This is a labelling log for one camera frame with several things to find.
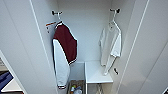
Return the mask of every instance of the white jacket sleeve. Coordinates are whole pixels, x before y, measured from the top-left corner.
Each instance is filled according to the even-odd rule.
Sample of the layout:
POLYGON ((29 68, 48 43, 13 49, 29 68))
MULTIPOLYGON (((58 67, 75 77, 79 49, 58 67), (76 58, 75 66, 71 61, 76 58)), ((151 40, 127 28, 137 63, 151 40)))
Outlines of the white jacket sleeve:
POLYGON ((70 73, 70 67, 58 40, 53 39, 53 45, 57 84, 58 86, 66 86, 70 73))

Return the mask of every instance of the wardrobe door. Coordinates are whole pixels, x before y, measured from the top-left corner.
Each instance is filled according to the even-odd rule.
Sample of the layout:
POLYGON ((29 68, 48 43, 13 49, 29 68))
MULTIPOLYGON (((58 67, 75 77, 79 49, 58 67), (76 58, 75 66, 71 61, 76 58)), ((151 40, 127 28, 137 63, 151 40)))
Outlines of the wardrobe door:
POLYGON ((158 58, 139 94, 162 94, 168 87, 168 44, 158 58))
MULTIPOLYGON (((159 23, 157 26, 160 28, 160 33, 164 32, 167 35, 168 27, 165 27, 164 24, 168 23, 168 1, 167 0, 150 0, 149 8, 155 10, 151 13, 154 15, 156 23, 159 23)), ((160 56, 158 57, 155 65, 150 74, 146 78, 139 94, 162 94, 162 92, 168 87, 168 41, 165 44, 160 56)))

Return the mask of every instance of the clothes hanger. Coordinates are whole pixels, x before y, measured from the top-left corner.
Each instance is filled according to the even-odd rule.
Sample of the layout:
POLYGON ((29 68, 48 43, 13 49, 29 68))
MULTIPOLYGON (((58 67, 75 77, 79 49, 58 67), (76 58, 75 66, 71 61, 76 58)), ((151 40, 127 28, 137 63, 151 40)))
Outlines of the clothes hanger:
POLYGON ((59 12, 58 12, 58 19, 59 19, 60 22, 58 22, 58 23, 56 24, 55 29, 56 29, 59 25, 62 25, 62 24, 63 24, 63 22, 62 22, 62 20, 61 20, 61 18, 60 18, 60 13, 59 13, 59 12))

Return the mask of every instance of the maroon jacket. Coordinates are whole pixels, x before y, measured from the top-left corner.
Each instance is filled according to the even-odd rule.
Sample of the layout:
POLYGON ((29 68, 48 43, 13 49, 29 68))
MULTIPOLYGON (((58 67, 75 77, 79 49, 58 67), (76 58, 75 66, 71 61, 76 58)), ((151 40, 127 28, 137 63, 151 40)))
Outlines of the maroon jacket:
POLYGON ((74 39, 66 25, 62 24, 57 26, 54 39, 57 39, 62 46, 68 63, 76 59, 77 40, 74 39))

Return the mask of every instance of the white wall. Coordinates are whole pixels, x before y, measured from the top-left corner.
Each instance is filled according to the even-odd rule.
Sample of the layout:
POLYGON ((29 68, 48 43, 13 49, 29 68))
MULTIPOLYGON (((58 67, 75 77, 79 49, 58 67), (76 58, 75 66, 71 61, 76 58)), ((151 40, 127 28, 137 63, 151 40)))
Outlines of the white wall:
POLYGON ((111 0, 58 0, 61 19, 78 41, 77 61, 100 60, 99 37, 111 0))
MULTIPOLYGON (((45 5, 41 7, 41 10, 46 14, 51 14, 51 8, 48 7, 53 4, 57 6, 56 1, 41 2, 45 5)), ((32 2, 30 0, 1 0, 0 4, 2 12, 0 14, 0 49, 21 84, 28 94, 57 94, 53 62, 51 58, 48 58, 49 52, 45 51, 47 47, 44 47, 40 36, 41 32, 32 2)))

